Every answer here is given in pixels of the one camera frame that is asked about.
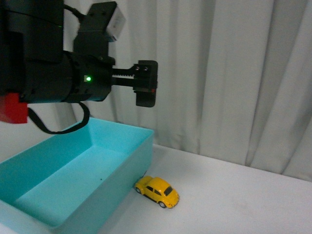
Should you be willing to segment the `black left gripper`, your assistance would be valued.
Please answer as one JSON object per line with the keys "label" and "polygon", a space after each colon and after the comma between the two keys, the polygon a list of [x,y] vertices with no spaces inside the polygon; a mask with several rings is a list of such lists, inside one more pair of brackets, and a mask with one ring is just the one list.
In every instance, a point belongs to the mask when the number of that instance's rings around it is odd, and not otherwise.
{"label": "black left gripper", "polygon": [[[136,106],[154,107],[156,61],[139,60],[129,69],[113,69],[115,60],[108,55],[106,28],[116,7],[114,1],[94,3],[87,14],[82,14],[62,1],[21,2],[21,101],[102,101],[110,93],[112,84],[132,87]],[[79,21],[71,52],[63,49],[65,10]]]}

